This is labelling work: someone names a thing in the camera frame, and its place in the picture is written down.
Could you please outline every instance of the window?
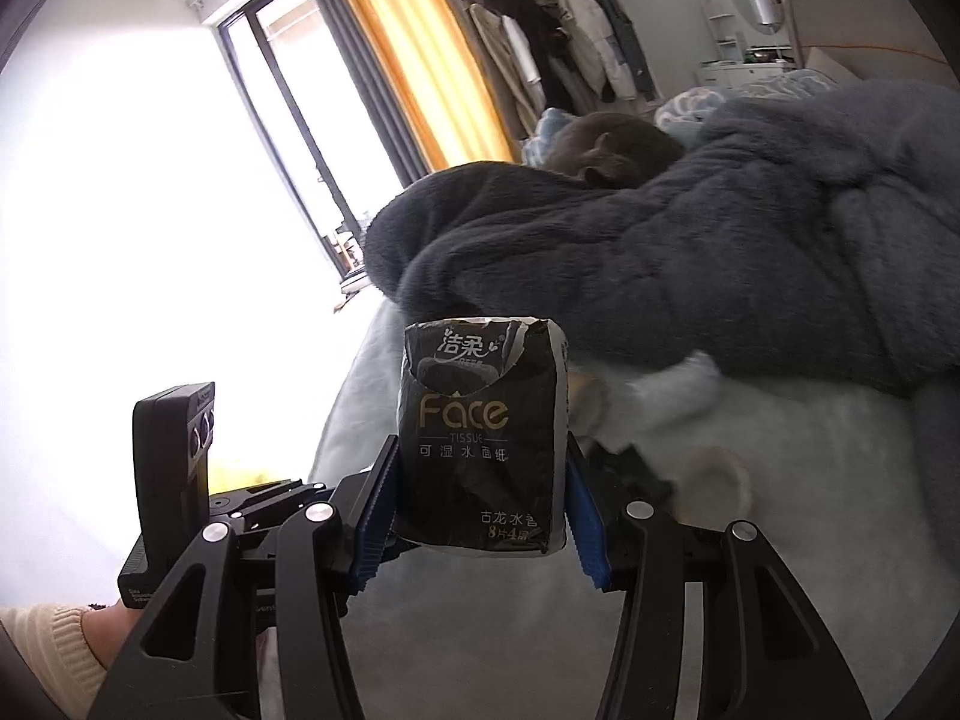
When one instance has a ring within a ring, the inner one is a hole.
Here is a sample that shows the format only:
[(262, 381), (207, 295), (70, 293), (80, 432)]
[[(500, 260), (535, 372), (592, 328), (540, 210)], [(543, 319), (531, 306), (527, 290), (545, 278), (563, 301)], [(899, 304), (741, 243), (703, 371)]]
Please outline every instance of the window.
[(251, 0), (219, 27), (291, 193), (342, 279), (402, 190), (315, 0)]

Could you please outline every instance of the orange curtain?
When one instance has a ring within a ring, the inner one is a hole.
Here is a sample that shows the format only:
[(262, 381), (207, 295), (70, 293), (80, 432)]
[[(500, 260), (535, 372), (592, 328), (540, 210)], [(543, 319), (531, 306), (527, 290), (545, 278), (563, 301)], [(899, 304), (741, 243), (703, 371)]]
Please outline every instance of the orange curtain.
[(448, 0), (347, 0), (431, 170), (512, 162), (493, 96)]

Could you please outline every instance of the white jacket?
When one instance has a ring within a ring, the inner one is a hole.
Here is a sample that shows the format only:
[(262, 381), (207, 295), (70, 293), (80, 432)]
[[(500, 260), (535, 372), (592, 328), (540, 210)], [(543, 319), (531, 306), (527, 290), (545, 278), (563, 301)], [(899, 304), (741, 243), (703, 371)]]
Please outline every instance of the white jacket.
[(570, 55), (597, 95), (609, 79), (613, 93), (621, 100), (637, 96), (634, 77), (613, 36), (610, 20), (596, 0), (536, 1), (560, 10), (560, 23), (570, 36)]

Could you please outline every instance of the hanging clothes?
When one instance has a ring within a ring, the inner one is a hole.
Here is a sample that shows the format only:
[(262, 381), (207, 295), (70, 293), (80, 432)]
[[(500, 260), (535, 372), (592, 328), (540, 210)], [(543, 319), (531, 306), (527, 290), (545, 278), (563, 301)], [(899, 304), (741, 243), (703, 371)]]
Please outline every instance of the hanging clothes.
[(483, 41), (493, 64), (500, 71), (514, 98), (520, 124), (522, 124), (527, 136), (532, 136), (536, 130), (536, 121), (539, 119), (541, 111), (536, 110), (534, 100), (530, 97), (527, 80), (521, 77), (520, 72), (517, 71), (512, 44), (502, 20), (496, 13), (491, 13), (475, 2), (467, 10), (474, 25), (476, 25), (480, 40)]
[(640, 40), (637, 39), (637, 30), (634, 23), (620, 5), (620, 0), (596, 0), (603, 9), (611, 27), (613, 36), (620, 47), (623, 58), (634, 77), (634, 85), (647, 100), (656, 98), (654, 79), (647, 67), (647, 58), (643, 55)]
[(607, 82), (621, 100), (637, 97), (632, 72), (613, 36), (613, 27), (596, 0), (535, 1), (560, 10), (560, 23), (570, 36), (570, 55), (597, 97), (605, 96)]
[(550, 67), (551, 56), (569, 56), (568, 36), (560, 22), (548, 14), (535, 0), (481, 0), (483, 6), (501, 16), (515, 19), (530, 44), (530, 52), (541, 75), (546, 105), (573, 113), (573, 100), (566, 87)]
[[(509, 16), (501, 16), (500, 21), (503, 25), (503, 31), (507, 35), (507, 40), (510, 41), (512, 58), (517, 65), (517, 71), (520, 72), (520, 77), (526, 83), (527, 94), (533, 100), (534, 108), (539, 115), (546, 110), (546, 99), (544, 98), (544, 89), (541, 86), (539, 70), (536, 69), (534, 55), (530, 52), (530, 42), (515, 20)], [(550, 61), (557, 62), (559, 60), (551, 59)]]
[(584, 76), (581, 76), (576, 68), (569, 67), (565, 62), (553, 56), (550, 57), (550, 66), (573, 100), (573, 109), (570, 113), (577, 116), (587, 116), (587, 114), (600, 108), (599, 98), (594, 95), (587, 81), (584, 81)]

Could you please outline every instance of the metal screw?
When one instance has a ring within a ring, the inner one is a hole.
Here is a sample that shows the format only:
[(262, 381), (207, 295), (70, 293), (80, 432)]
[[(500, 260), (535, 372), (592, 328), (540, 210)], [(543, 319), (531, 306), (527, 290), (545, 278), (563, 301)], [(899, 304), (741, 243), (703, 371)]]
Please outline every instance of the metal screw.
[(633, 519), (650, 519), (654, 515), (654, 508), (646, 501), (631, 501), (627, 504), (627, 514)]
[(733, 536), (741, 541), (753, 541), (757, 537), (757, 528), (743, 519), (740, 522), (734, 522), (731, 531), (733, 531)]
[(306, 518), (311, 522), (324, 522), (333, 517), (333, 507), (328, 503), (315, 503), (306, 509)]
[(223, 522), (211, 522), (208, 526), (203, 528), (203, 540), (223, 541), (229, 532), (230, 528), (227, 528), (227, 525)]

